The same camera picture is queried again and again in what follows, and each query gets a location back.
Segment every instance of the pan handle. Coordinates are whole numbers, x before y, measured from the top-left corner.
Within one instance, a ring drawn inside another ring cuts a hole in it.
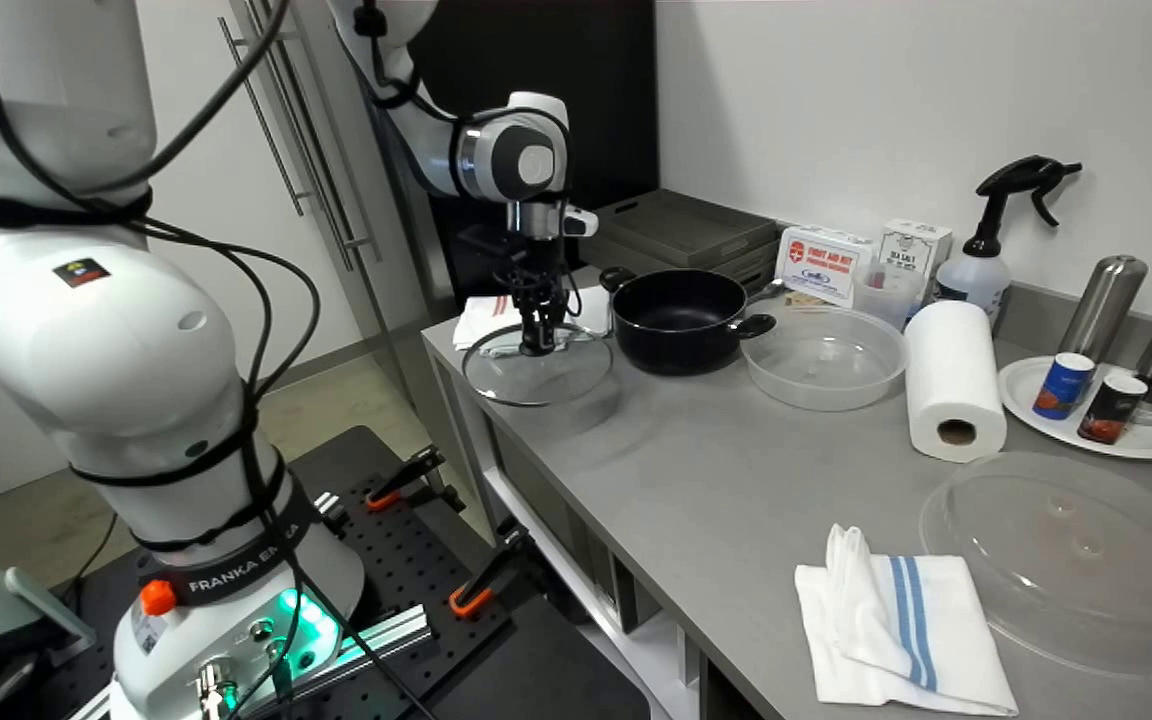
[[[636,273],[629,266],[604,266],[600,273],[600,282],[616,296],[625,282],[640,279]]]
[[[756,334],[766,334],[776,329],[776,314],[747,312],[747,314],[733,319],[728,329],[734,333],[734,341],[756,341]]]

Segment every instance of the paper towel roll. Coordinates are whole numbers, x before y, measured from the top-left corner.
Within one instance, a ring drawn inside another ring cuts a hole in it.
[[[907,438],[922,454],[968,464],[1006,445],[1000,371],[989,314],[962,299],[941,299],[902,329]]]

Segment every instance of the white plate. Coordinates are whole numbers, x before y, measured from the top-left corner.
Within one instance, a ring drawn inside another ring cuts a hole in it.
[[[1126,425],[1126,430],[1115,445],[1090,445],[1081,436],[1081,420],[1085,420],[1085,412],[1100,386],[1102,366],[1096,366],[1081,409],[1071,409],[1064,420],[1046,420],[1046,416],[1033,412],[1033,401],[1044,386],[1046,364],[1052,364],[1052,355],[1027,355],[1027,358],[1016,358],[1000,371],[1002,409],[1018,425],[1027,425],[1027,429],[1037,429],[1058,445],[1096,453],[1096,454],[1152,460],[1152,425]]]

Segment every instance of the white towel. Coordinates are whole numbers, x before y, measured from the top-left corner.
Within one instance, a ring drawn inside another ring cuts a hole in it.
[[[593,334],[609,334],[609,291],[600,282],[580,288],[580,312],[567,319],[576,319]],[[508,325],[520,325],[520,307],[510,307],[510,296],[466,296],[452,342],[463,353]]]
[[[868,555],[833,529],[825,567],[795,567],[820,703],[914,703],[1016,714],[970,572],[961,555]]]

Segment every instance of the blue stripe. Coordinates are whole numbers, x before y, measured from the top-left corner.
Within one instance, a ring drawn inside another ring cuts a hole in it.
[[[922,688],[934,692],[934,664],[931,664],[931,648],[927,648],[922,576],[921,576],[921,564],[911,555],[902,555],[902,567],[907,567],[907,586],[911,586],[911,628],[914,628],[914,648],[922,658]]]
[[[894,628],[899,628],[899,648],[911,657],[911,683],[921,683],[921,658],[911,650],[911,641],[907,641],[907,586],[902,586],[902,572],[899,572],[899,555],[888,555],[891,564],[891,584],[894,584]]]

